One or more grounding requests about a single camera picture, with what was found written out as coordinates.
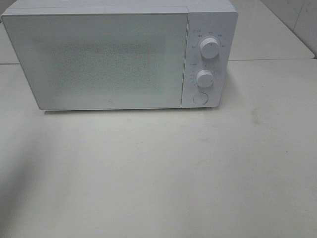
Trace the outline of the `white round door button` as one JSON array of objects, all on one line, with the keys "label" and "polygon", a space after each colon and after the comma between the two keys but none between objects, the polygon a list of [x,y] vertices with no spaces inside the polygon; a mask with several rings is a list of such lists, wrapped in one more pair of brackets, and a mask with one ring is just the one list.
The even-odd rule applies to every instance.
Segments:
[{"label": "white round door button", "polygon": [[197,105],[204,105],[208,101],[208,95],[206,93],[198,93],[193,97],[193,102]]}]

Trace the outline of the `white microwave door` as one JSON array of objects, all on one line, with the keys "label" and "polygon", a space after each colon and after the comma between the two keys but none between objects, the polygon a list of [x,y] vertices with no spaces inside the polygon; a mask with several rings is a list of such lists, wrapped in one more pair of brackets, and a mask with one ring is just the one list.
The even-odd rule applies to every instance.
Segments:
[{"label": "white microwave door", "polygon": [[187,14],[3,17],[45,111],[180,107],[187,22]]}]

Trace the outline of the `white lower timer knob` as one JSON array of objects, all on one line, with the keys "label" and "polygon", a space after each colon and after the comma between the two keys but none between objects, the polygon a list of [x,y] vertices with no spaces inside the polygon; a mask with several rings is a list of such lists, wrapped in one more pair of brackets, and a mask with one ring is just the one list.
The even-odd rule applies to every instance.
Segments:
[{"label": "white lower timer knob", "polygon": [[200,88],[209,88],[213,85],[214,75],[209,70],[200,70],[196,74],[196,83]]}]

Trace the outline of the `white upper power knob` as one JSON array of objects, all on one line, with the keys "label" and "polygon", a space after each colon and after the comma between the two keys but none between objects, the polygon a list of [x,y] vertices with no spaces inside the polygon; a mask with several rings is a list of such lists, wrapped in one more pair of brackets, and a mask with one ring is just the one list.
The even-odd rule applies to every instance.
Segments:
[{"label": "white upper power knob", "polygon": [[213,59],[219,54],[220,41],[215,36],[208,36],[199,43],[201,56],[205,59]]}]

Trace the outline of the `white microwave oven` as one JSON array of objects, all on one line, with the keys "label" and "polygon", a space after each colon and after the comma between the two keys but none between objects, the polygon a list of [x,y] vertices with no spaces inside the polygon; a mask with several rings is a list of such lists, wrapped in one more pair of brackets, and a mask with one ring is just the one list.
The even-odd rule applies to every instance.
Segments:
[{"label": "white microwave oven", "polygon": [[[1,21],[3,23],[4,16],[20,15],[123,14],[187,14],[182,97],[178,108],[218,106],[238,18],[235,7],[228,0],[18,0],[4,11]],[[220,41],[219,54],[213,59],[203,58],[199,49],[199,43],[208,36]],[[196,74],[200,70],[213,73],[211,87],[197,86]],[[198,93],[208,95],[206,104],[193,102]]]}]

